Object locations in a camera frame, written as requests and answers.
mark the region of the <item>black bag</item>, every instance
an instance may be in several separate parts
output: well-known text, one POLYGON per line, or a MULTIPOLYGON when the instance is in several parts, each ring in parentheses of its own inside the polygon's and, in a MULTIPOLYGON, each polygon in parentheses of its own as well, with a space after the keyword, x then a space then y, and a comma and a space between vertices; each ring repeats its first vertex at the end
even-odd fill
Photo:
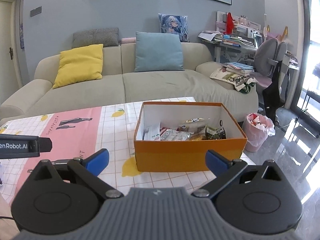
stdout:
POLYGON ((284 106, 285 101, 280 98, 279 92, 279 75, 282 61, 279 61, 272 76, 272 83, 265 90, 262 91, 264 109, 266 116, 270 118, 273 123, 276 122, 276 111, 278 108, 284 106))

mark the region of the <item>blue pillow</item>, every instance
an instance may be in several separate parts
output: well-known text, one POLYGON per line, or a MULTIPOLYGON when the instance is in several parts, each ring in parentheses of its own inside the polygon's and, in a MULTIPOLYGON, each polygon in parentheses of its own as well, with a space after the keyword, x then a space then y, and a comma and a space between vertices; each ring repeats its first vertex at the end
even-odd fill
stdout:
POLYGON ((179 35, 136 32, 135 72, 184 70, 179 35))
POLYGON ((181 42, 189 42, 188 16, 158 14, 162 33, 178 34, 181 42))

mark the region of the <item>yellow pillow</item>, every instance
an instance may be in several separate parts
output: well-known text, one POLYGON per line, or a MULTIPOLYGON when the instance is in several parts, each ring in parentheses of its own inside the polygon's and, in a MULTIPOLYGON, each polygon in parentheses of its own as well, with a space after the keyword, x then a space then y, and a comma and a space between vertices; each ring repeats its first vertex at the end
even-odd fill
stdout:
POLYGON ((53 88, 77 82, 101 79, 103 44, 62 51, 59 70, 53 88))

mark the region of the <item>white desk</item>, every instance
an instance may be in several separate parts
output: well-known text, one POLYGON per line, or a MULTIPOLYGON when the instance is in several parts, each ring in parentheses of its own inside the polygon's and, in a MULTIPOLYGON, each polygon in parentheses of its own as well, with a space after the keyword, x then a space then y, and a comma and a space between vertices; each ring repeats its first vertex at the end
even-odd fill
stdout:
POLYGON ((252 55, 254 56, 257 49, 253 48, 253 47, 247 47, 244 45, 241 45, 240 47, 237 46, 232 46, 232 45, 228 45, 228 44, 223 44, 220 42, 216 42, 216 41, 207 41, 204 39, 201 39, 204 42, 210 43, 214 46, 214 61, 220 63, 220 57, 224 56, 227 60, 229 60, 229 62, 240 62, 243 60, 247 60, 248 55, 252 55), (233 51, 228 51, 228 49, 233 49, 238 51, 237 52, 233 52, 233 51))

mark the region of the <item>box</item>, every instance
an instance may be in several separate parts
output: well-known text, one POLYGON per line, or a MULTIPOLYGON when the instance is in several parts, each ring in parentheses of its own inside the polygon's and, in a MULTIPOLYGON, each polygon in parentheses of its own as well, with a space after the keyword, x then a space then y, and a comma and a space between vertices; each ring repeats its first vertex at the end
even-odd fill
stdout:
POLYGON ((240 158, 247 137, 221 103, 144 102, 134 133, 137 168, 149 172, 207 171, 205 153, 215 150, 229 160, 240 158), (227 139, 203 141, 144 141, 145 127, 159 124, 174 128, 193 118, 220 120, 227 139))

